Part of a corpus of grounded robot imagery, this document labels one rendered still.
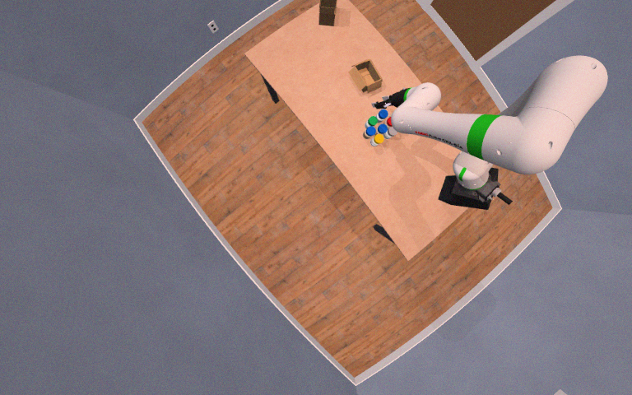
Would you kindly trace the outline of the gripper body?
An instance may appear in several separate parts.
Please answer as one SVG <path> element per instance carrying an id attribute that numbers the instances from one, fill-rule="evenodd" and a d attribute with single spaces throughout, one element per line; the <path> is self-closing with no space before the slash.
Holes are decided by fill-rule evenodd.
<path id="1" fill-rule="evenodd" d="M 393 95 L 392 99 L 388 101 L 388 103 L 391 103 L 391 104 L 390 104 L 390 106 L 391 106 L 391 105 L 393 105 L 393 106 L 395 106 L 396 108 L 398 107 L 398 105 L 397 105 L 397 94 L 398 94 L 398 93 L 399 93 L 399 92 L 396 92 L 396 93 Z"/>

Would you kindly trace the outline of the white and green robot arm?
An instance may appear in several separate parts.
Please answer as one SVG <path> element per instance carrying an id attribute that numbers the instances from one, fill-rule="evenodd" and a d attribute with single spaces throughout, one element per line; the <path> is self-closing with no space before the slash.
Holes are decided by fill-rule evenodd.
<path id="1" fill-rule="evenodd" d="M 492 201 L 492 195 L 510 204 L 500 183 L 490 181 L 492 165 L 518 174 L 548 170 L 601 97 L 607 79 L 605 67 L 595 58 L 562 58 L 544 69 L 497 115 L 431 111 L 439 105 L 441 92 L 426 82 L 399 91 L 391 124 L 399 133 L 428 137 L 459 149 L 453 172 L 461 191 L 479 196 L 481 202 Z"/>

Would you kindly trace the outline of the green-capped bottle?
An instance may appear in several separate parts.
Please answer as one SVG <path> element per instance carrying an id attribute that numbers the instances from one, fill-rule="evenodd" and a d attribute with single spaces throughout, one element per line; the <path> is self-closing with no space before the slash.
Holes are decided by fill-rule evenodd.
<path id="1" fill-rule="evenodd" d="M 378 119 L 375 116 L 371 116 L 365 123 L 365 128 L 367 129 L 369 126 L 375 126 L 377 122 Z"/>

